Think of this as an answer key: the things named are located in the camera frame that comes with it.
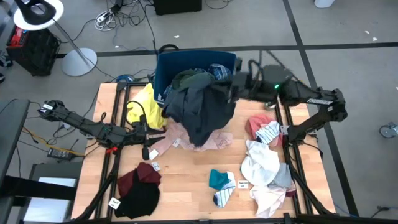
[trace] laundry basket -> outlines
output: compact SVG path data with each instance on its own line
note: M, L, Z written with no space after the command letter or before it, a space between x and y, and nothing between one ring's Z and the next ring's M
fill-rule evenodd
M164 104L163 92L171 84L176 74L194 68L207 70L212 63L224 65L232 72L236 55L213 50L186 50L159 55L155 73L154 97L159 106Z

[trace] black box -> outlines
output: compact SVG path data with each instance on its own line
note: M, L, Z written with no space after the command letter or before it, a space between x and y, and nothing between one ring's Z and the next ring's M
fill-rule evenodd
M22 30L14 27L7 41L7 53L33 76L50 75L60 43L48 30Z
M154 0L157 15L201 11L201 0Z

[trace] wooden table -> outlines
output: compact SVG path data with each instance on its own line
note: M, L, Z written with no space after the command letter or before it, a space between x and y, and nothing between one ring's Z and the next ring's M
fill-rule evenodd
M132 88L129 99L141 90L142 87ZM113 104L116 94L115 83L104 83L98 92L98 98L95 106L93 121L99 121L103 112L107 112L104 122L110 122ZM121 93L119 113L116 115L116 124L120 124L121 112L123 108L124 93ZM285 111L281 108L282 119L287 124ZM295 124L308 119L309 114L306 105L298 105L290 109ZM255 114L266 114L275 118L274 111L264 110L263 103L254 101L239 100L235 109L234 117L229 121L224 131L233 134L233 143L227 148L219 151L192 152L182 149L182 147L174 148L173 146L162 156L155 159L162 170L160 189L160 200L156 210L151 216L139 217L134 220L198 220L198 219L242 219L257 218L256 202L250 198L249 189L236 188L229 199L225 208L217 208L213 203L213 195L216 192L208 186L210 170L216 169L220 172L231 171L235 175L236 181L245 180L239 168L245 158L246 146L245 140L249 139L249 135L244 130L244 125L248 118ZM314 138L307 137L305 142L317 145ZM90 152L94 147L88 148L86 153ZM142 162L141 145L127 146L122 150L121 164L119 166L119 175L132 171ZM282 147L271 147L272 150L278 152L279 160L284 162ZM331 198L328 182L326 180L325 171L323 170L322 160L319 152L310 146L299 147L307 184L312 192L317 196L329 211L334 212L333 201ZM86 206L91 202L96 194L100 184L101 170L104 161L105 149L97 149L85 158L79 179L75 204L73 206L72 217L79 216ZM110 159L109 169L112 166L113 156ZM300 187L298 188L298 198L302 213L305 213L305 205L303 194ZM108 206L109 189L104 196L102 217L106 216L106 207ZM295 216L293 201L286 197L283 207L278 209L273 218L283 217L283 213L290 213L291 217ZM127 221L127 217L116 218L114 221Z

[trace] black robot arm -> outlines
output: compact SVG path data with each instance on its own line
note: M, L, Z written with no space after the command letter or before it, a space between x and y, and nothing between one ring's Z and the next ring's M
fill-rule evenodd
M321 129L327 122L340 122L347 117L345 100L339 89L313 90L280 65L266 65L254 78L249 70L246 73L236 72L233 79L224 84L225 88L229 88L228 97L232 101L244 98L274 105L279 96L284 106L299 103L319 106L319 112L302 124L282 127L281 131L287 135L289 143L302 142L307 133Z
M131 123L132 130L116 126L114 124L105 124L106 113L101 115L101 120L93 122L72 111L66 109L62 101L50 100L39 109L40 117L47 121L62 121L80 130L84 135L93 136L100 146L107 149L122 149L124 146L142 144L142 158L149 159L148 147L164 137L151 138L151 134L163 134L164 131L151 129L147 125L145 112L140 116L139 122Z

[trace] concrete floor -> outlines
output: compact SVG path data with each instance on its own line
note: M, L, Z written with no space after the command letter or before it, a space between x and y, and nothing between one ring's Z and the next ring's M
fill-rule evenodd
M88 19L93 19L106 10L105 0L62 2L65 12L59 23L71 37L79 33ZM222 6L219 0L208 2L214 7ZM398 30L394 28L398 21L398 1L336 0L328 9L317 9L312 0L289 3L304 44L371 43L373 37L377 38L375 42L398 42ZM128 13L130 9L124 8L123 11ZM0 22L3 19L7 20L6 12L7 9L4 12L0 11ZM158 47L168 43L177 44L181 48L296 44L284 4L280 0L232 1L228 7L218 11L209 9L203 3L203 10L200 12L166 16L156 16L154 9L148 7L148 17ZM12 26L13 22L10 20L0 36L3 43L1 48L4 48ZM54 27L50 30L60 36ZM114 47L114 35L115 30L100 32L90 23L75 43L80 47L90 47L96 52L124 50ZM153 49L147 22L144 21L136 27L121 27L116 44L129 49L138 46ZM60 53L70 50L68 44L63 44ZM244 62L250 58L258 59L257 51L235 53L242 57ZM274 53L308 83L298 50ZM318 85L325 89L339 88L346 98L348 118L342 123L333 123L332 128L359 214L362 217L372 215L376 211L376 205L397 207L398 196L394 190L398 179L394 172L398 169L398 163L395 162L398 158L398 138L384 139L378 130L389 121L398 122L398 48L308 50L307 55ZM96 69L82 77L68 77L60 69L61 62L62 60L56 60L52 74L48 77L32 77L18 64L3 70L6 81L0 84L0 98L28 98L38 103L57 99L62 100L70 110L83 114L88 109L98 85L110 78ZM264 57L263 64L266 63L273 61ZM114 76L132 74L143 68L154 69L155 65L154 55L100 57L97 63L100 69ZM77 83L84 88L77 88ZM37 116L35 110L36 105L32 105L28 116ZM49 123L42 119L28 119L25 126L46 139L51 138L57 129L57 123ZM323 161L333 200L347 211L323 131L319 132L319 138L319 147L325 153ZM86 141L77 131L59 139L57 145L70 147L75 139L80 141L74 150L82 152ZM21 134L21 140L32 142L25 134ZM56 162L32 147L19 144L19 149L22 176L25 178L29 176L32 164ZM17 168L18 160L15 154L8 174L17 175ZM13 208L9 223L16 222L16 213L17 208ZM381 212L377 217L398 219L398 212Z

